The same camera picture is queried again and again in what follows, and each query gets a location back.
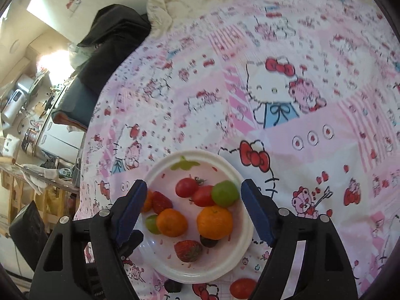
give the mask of teddy bear print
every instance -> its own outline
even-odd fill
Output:
[[[145,283],[145,280],[141,277],[141,274],[145,272],[144,268],[140,269],[129,258],[124,259],[122,264],[125,267],[128,278]]]
[[[300,187],[293,192],[291,204],[297,212],[297,216],[302,218],[316,219],[318,211],[315,209],[315,203],[308,188]]]
[[[327,101],[321,97],[319,90],[308,79],[298,78],[296,81],[290,82],[289,94],[305,114],[315,112],[327,105]]]

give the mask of pink bed sheet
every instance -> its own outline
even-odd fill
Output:
[[[76,218],[110,207],[160,158],[205,149],[278,206],[328,214],[362,294],[400,233],[399,47],[381,12],[357,0],[233,0],[147,39],[95,107]],[[209,299],[257,279],[270,251],[255,233]],[[138,250],[124,265],[141,299],[166,297]],[[301,254],[283,297],[300,265]],[[198,299],[188,286],[174,297]]]

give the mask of cabinet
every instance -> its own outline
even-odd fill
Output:
[[[77,149],[81,147],[82,139],[85,134],[83,131],[68,132],[67,125],[55,124],[51,116],[49,116],[49,119],[47,120],[43,133],[49,134]]]
[[[49,133],[42,132],[36,144],[35,154],[41,157],[41,151],[49,152],[74,164],[77,160],[79,149],[51,136]]]

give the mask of cherry tomato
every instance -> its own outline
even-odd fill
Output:
[[[255,289],[257,282],[250,278],[240,278],[233,282],[229,291],[236,299],[248,299]]]
[[[211,185],[200,186],[199,189],[196,190],[195,193],[191,196],[191,200],[194,202],[194,204],[202,208],[206,206],[213,206],[215,205],[215,202],[211,197],[212,190],[213,186]]]
[[[182,198],[191,197],[197,190],[199,185],[193,178],[183,178],[177,182],[175,193]]]

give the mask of plastic bag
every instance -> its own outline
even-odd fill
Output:
[[[74,69],[90,59],[95,47],[78,47],[74,43],[68,44],[69,63]]]

